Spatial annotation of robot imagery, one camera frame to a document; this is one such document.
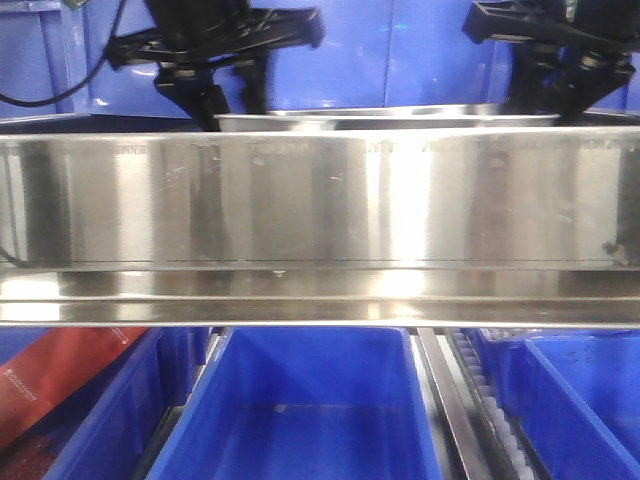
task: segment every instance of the black clamp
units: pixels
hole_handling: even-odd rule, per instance
[[[161,28],[114,37],[106,48],[106,58],[114,69],[158,63],[158,92],[180,106],[204,130],[218,131],[216,114],[228,113],[229,106],[222,88],[212,79],[217,68],[235,66],[234,73],[245,81],[241,96],[247,112],[264,113],[270,52],[296,45],[315,48],[324,37],[317,8],[252,8],[232,20],[189,44],[168,41],[170,36]]]
[[[463,31],[513,44],[505,113],[558,113],[566,124],[629,83],[639,25],[637,0],[515,0],[474,2]]]

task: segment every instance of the red package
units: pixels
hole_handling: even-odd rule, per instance
[[[0,367],[0,449],[106,368],[146,328],[57,328]]]

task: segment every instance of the blue plastic bin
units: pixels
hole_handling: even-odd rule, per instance
[[[193,331],[195,362],[197,365],[204,365],[207,363],[207,347],[213,329],[211,327],[194,327],[191,330]]]
[[[0,1],[0,91],[20,99],[42,99],[68,86],[60,2]],[[71,111],[69,101],[39,108],[0,103],[0,117]]]
[[[189,330],[148,331],[27,432],[46,437],[51,442],[49,453],[57,456],[44,480],[128,478],[165,410],[186,398],[180,388],[190,391],[193,386],[179,376],[188,370],[181,354],[187,350]],[[0,363],[44,331],[0,329]],[[174,356],[169,344],[181,347]]]
[[[440,479],[407,333],[238,328],[148,479]]]
[[[498,405],[509,415],[515,415],[521,409],[523,397],[527,395],[522,372],[525,370],[525,341],[544,341],[550,337],[561,341],[574,336],[610,336],[630,335],[628,330],[543,330],[529,335],[504,339],[491,339],[487,331],[481,328],[463,330],[473,346],[482,373],[493,386]]]
[[[640,479],[640,337],[525,342],[524,432],[555,480]]]

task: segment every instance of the blue crate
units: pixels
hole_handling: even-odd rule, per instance
[[[236,329],[147,478],[441,479],[407,333]]]
[[[68,87],[60,2],[0,1],[0,91],[25,100]],[[63,113],[69,101],[33,109],[0,103],[0,117]]]
[[[193,329],[152,329],[109,367],[34,425],[51,441],[55,463],[44,480],[124,479],[168,407],[191,391],[185,352]],[[45,329],[0,329],[0,363]]]
[[[387,105],[487,100],[494,44],[474,45],[462,32],[470,4],[470,0],[395,2]]]
[[[482,373],[493,387],[498,405],[509,415],[517,415],[527,395],[521,372],[525,370],[525,342],[543,341],[547,338],[572,338],[574,336],[617,336],[630,335],[629,330],[541,330],[530,334],[494,340],[488,337],[485,329],[463,330],[473,346]]]
[[[213,334],[211,327],[195,327],[192,328],[193,343],[196,365],[204,365],[207,363],[207,347],[209,346],[209,339]]]
[[[517,412],[555,480],[640,479],[640,337],[527,341]]]

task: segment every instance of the metal tray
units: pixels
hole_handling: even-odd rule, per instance
[[[578,125],[585,127],[623,127],[640,125],[640,116],[629,113],[615,113],[607,110],[587,110],[578,120]]]
[[[555,115],[219,115],[223,132],[398,130],[461,127],[545,127]]]
[[[147,133],[197,131],[190,119],[58,113],[0,119],[0,134]]]
[[[640,326],[639,172],[636,127],[4,136],[0,324]]]
[[[415,105],[402,107],[378,108],[322,108],[313,110],[275,110],[270,112],[280,116],[408,116],[408,115],[499,115],[501,105],[498,103],[467,103],[451,105]]]

